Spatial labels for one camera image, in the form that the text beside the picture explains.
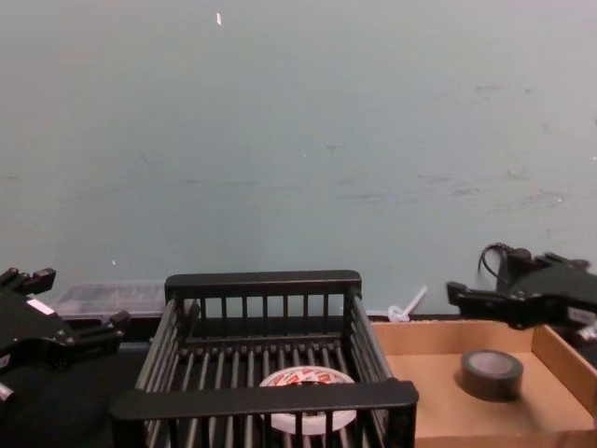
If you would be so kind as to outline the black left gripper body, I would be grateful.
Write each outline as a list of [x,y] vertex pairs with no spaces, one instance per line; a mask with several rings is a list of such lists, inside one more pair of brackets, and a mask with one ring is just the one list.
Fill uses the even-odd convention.
[[1,372],[26,364],[67,365],[79,341],[44,302],[1,289]]

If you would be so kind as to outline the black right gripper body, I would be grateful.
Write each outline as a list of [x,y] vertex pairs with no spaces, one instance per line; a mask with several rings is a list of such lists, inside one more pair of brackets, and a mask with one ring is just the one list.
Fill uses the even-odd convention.
[[596,275],[559,265],[528,273],[507,290],[507,323],[515,329],[596,322]]

